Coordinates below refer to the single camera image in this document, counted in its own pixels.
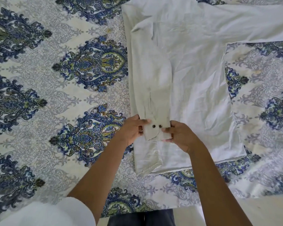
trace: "pants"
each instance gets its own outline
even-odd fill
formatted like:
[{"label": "pants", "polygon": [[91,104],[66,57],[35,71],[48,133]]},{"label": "pants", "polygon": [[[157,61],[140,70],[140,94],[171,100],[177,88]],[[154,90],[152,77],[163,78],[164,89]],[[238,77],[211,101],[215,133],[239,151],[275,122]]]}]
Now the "pants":
[{"label": "pants", "polygon": [[107,226],[175,226],[173,209],[127,213],[109,218]]}]

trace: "white shirt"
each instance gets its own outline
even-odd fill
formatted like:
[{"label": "white shirt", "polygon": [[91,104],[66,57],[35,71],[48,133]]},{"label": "white shirt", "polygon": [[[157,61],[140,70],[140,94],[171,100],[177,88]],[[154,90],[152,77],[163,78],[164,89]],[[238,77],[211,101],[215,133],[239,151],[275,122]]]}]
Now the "white shirt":
[{"label": "white shirt", "polygon": [[32,202],[0,221],[0,226],[95,226],[90,209],[81,201],[66,197],[57,205]]},{"label": "white shirt", "polygon": [[130,0],[122,5],[131,114],[152,123],[134,142],[137,174],[191,168],[159,125],[186,123],[216,163],[246,155],[225,79],[227,43],[283,40],[283,6],[196,0]]}]

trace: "person's right arm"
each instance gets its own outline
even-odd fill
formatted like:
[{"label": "person's right arm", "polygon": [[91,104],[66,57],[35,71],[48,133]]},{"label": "person's right arm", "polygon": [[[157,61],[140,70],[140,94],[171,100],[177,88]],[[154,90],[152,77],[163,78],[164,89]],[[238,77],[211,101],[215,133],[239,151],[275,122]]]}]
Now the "person's right arm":
[{"label": "person's right arm", "polygon": [[163,132],[172,134],[172,139],[166,142],[177,144],[190,156],[206,225],[252,225],[220,175],[208,149],[192,130],[184,123],[171,121],[171,127]]}]

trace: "person's left hand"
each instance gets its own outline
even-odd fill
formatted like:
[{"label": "person's left hand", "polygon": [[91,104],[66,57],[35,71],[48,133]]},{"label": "person's left hand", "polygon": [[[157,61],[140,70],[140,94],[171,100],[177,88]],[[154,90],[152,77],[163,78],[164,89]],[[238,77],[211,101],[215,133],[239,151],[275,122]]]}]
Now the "person's left hand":
[{"label": "person's left hand", "polygon": [[143,135],[142,126],[150,123],[151,120],[140,120],[139,115],[129,117],[125,120],[124,125],[115,133],[113,138],[124,140],[127,146],[132,144],[137,137]]}]

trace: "patterned fabric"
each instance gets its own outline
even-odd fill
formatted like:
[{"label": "patterned fabric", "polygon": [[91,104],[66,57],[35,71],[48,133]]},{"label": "patterned fabric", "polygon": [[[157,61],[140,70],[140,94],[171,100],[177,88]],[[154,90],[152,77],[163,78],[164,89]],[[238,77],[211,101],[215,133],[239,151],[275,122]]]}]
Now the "patterned fabric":
[{"label": "patterned fabric", "polygon": [[[0,0],[0,220],[66,196],[130,116],[125,1]],[[229,44],[225,61],[247,156],[217,167],[235,197],[282,194],[283,41]],[[102,217],[199,203],[192,170],[141,178],[132,150]]]}]

